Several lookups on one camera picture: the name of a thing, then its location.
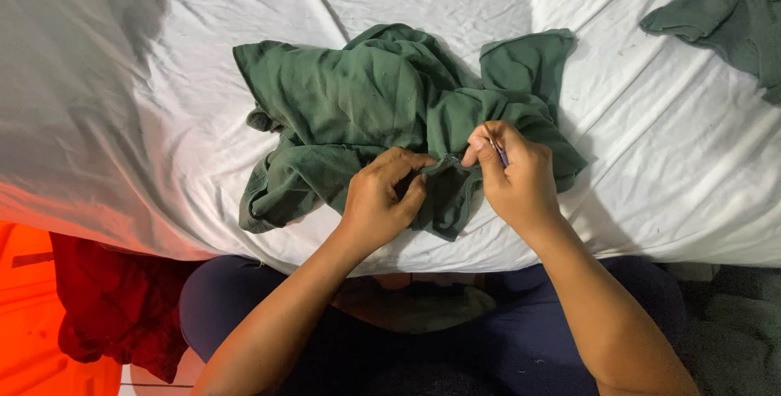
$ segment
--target white bed sheet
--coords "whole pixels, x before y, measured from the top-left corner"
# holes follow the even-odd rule
[[[340,217],[323,205],[268,233],[237,227],[249,172],[276,138],[244,124],[253,102],[232,46],[340,48],[405,22],[476,72],[485,42],[569,27],[579,42],[560,123],[591,164],[559,200],[589,249],[781,266],[781,109],[712,52],[641,32],[668,1],[0,0],[0,218],[290,272]],[[354,274],[537,261],[480,194],[473,203],[456,242],[407,231]]]

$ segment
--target forearm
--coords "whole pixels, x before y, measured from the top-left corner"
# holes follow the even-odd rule
[[[569,226],[530,239],[551,277],[580,356],[600,383],[646,394],[697,394],[664,334]]]
[[[230,333],[201,372],[193,395],[267,394],[298,359],[347,274],[361,260],[332,235]]]

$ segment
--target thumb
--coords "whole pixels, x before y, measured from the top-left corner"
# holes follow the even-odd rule
[[[423,205],[425,199],[425,180],[428,179],[428,175],[421,173],[412,179],[409,183],[407,193],[404,194],[404,198],[393,207],[393,210],[397,211],[400,216],[407,221],[407,225],[412,222],[415,215],[418,214],[420,206]]]
[[[484,137],[472,137],[469,144],[477,152],[477,160],[483,168],[483,185],[501,184],[506,181],[502,158]]]

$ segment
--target hand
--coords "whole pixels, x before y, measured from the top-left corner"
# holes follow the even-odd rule
[[[334,234],[363,258],[393,241],[418,214],[427,175],[417,175],[401,200],[394,186],[412,170],[435,163],[430,155],[398,146],[380,154],[350,180],[345,213]]]
[[[541,232],[569,227],[558,209],[551,149],[526,140],[505,121],[487,124],[507,153],[510,165],[503,167],[482,124],[469,136],[462,164],[470,166],[480,161],[483,191],[493,211],[529,245]]]

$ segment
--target floor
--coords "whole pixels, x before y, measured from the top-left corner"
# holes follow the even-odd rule
[[[188,349],[172,384],[162,382],[141,367],[123,366],[119,396],[187,396],[203,366],[203,361]]]

